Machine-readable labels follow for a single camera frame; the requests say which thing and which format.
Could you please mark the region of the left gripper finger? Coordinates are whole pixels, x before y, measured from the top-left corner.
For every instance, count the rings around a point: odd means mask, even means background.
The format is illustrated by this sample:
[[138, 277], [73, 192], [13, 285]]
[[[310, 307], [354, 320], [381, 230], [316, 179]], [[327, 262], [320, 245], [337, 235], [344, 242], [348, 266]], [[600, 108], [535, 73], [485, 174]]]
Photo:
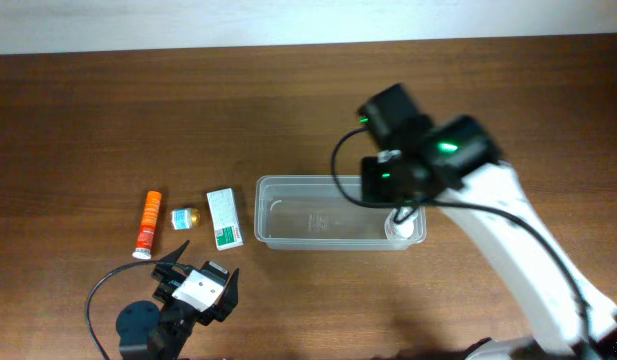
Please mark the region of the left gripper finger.
[[186, 248], [188, 247], [189, 244], [190, 244], [190, 241], [186, 240], [176, 250], [174, 250], [173, 252], [171, 252], [168, 255], [166, 255], [163, 258], [161, 258], [159, 260], [159, 262], [163, 263], [163, 264], [170, 264], [170, 265], [176, 264], [178, 262], [178, 260], [180, 259], [180, 257], [182, 256], [182, 254], [185, 252], [185, 250], [186, 250]]
[[240, 269], [237, 268], [230, 277], [218, 302], [218, 319], [226, 320], [239, 302], [238, 279]]

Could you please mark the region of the orange tablet tube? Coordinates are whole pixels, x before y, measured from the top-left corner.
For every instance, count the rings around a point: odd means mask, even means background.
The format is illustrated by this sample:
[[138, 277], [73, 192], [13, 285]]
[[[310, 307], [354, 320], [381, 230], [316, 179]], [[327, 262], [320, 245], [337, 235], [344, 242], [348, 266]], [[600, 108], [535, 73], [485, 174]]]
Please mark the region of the orange tablet tube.
[[148, 191], [141, 217], [141, 223], [135, 249], [132, 257], [139, 260], [149, 260], [152, 257], [152, 246], [157, 227], [162, 194], [158, 191]]

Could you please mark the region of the white squeeze bottle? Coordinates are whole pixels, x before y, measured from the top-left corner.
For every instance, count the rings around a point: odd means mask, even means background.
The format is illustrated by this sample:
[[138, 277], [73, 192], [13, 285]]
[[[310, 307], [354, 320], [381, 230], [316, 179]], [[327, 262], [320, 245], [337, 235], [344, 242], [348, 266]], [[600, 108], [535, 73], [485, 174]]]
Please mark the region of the white squeeze bottle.
[[393, 209], [384, 223], [387, 239], [391, 242], [417, 242], [422, 234], [420, 219], [419, 209]]

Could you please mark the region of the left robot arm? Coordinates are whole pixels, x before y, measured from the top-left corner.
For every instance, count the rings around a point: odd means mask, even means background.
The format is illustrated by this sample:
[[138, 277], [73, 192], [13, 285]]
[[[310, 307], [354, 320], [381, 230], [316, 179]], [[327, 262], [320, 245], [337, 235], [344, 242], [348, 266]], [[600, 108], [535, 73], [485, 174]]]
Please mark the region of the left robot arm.
[[179, 258], [187, 245], [159, 259], [151, 276], [158, 282], [151, 301], [126, 306], [116, 320], [124, 359], [176, 360], [197, 325], [223, 322], [239, 301], [239, 271], [212, 261], [199, 267]]

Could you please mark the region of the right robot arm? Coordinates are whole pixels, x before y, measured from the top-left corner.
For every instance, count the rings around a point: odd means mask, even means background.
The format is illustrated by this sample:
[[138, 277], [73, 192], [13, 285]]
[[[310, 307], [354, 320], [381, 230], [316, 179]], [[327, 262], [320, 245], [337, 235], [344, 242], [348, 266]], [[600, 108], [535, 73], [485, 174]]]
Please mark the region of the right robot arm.
[[437, 359], [617, 359], [617, 305], [577, 269], [527, 199], [513, 167], [472, 117], [436, 127], [425, 115], [360, 116], [381, 150], [362, 173], [362, 203], [437, 207], [509, 289], [528, 337], [485, 338]]

